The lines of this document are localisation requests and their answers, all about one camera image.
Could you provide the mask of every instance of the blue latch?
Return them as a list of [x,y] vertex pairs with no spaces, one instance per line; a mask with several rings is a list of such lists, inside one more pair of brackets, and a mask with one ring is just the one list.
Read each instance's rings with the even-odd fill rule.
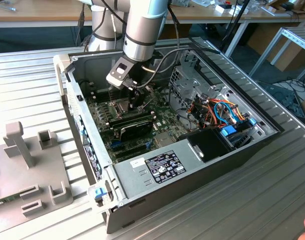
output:
[[253,125],[253,126],[255,126],[256,125],[256,123],[257,123],[257,121],[253,118],[251,118],[251,119],[249,119],[249,122]]
[[233,134],[237,131],[236,131],[236,129],[234,129],[233,126],[225,126],[224,128],[222,128],[221,132],[226,137],[226,136],[228,136],[230,134]]
[[106,195],[108,192],[103,187],[98,187],[95,189],[95,199],[98,199],[104,195]]

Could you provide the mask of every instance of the warning label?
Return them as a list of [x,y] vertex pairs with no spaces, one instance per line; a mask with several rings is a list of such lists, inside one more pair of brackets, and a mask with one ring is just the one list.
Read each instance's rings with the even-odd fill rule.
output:
[[145,160],[156,183],[162,183],[186,171],[173,150]]

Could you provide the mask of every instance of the green circuit board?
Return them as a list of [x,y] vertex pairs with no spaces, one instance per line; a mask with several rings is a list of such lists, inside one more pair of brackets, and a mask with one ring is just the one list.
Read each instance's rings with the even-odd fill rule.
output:
[[[189,126],[183,126],[176,118],[176,114],[170,109],[165,98],[166,95],[164,93],[158,91],[150,92],[145,97],[142,106],[132,111],[127,110],[127,98],[100,103],[96,97],[88,99],[88,107],[93,120],[114,163],[161,148],[172,142],[174,143],[180,135],[189,132]],[[106,125],[108,121],[114,119],[126,119],[134,115],[149,112],[153,112],[155,116],[152,119],[152,130],[132,140],[119,143],[115,131]]]

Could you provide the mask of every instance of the slotted aluminum surface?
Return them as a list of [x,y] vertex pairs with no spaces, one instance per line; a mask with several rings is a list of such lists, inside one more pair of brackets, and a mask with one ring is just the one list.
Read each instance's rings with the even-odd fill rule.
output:
[[[0,239],[275,240],[294,239],[303,230],[305,126],[225,56],[211,54],[285,132],[244,166],[107,235],[101,215],[91,213],[85,196],[89,184],[64,116],[52,65],[54,54],[78,51],[0,54],[0,122],[21,120],[24,137],[45,128],[57,133],[75,198],[67,207],[1,233]],[[212,72],[204,69],[204,73],[215,79]]]
[[286,27],[283,29],[282,35],[305,49],[305,26],[291,28]]

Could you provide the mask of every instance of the motherboard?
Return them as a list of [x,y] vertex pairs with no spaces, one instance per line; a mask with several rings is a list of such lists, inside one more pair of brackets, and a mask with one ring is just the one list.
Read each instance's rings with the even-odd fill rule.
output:
[[115,94],[108,94],[108,101],[94,93],[87,103],[114,163],[170,145],[190,132],[190,125],[184,126],[168,105],[165,92],[147,92],[143,104],[130,110],[127,97],[114,99]]

